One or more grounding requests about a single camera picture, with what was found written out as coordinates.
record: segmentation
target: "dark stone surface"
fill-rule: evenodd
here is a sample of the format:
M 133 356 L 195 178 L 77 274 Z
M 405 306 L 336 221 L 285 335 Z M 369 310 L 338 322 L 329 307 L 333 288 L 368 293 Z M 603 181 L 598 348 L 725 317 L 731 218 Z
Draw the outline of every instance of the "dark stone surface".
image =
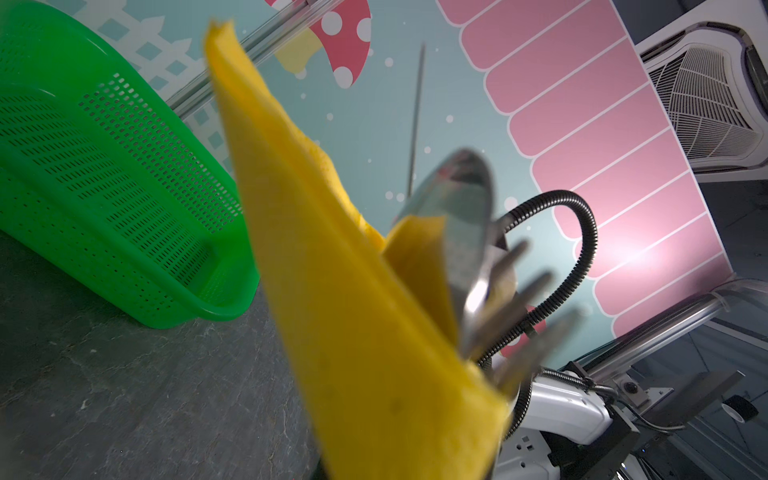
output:
M 261 291 L 142 326 L 0 232 L 0 478 L 309 478 L 311 428 Z

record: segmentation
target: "yellow napkin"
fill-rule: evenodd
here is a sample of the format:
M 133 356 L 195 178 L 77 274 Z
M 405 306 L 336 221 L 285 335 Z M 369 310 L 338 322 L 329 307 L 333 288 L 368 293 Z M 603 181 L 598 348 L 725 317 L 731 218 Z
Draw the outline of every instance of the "yellow napkin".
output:
M 505 399 L 379 254 L 231 24 L 210 26 L 205 53 L 262 285 L 331 478 L 480 479 Z

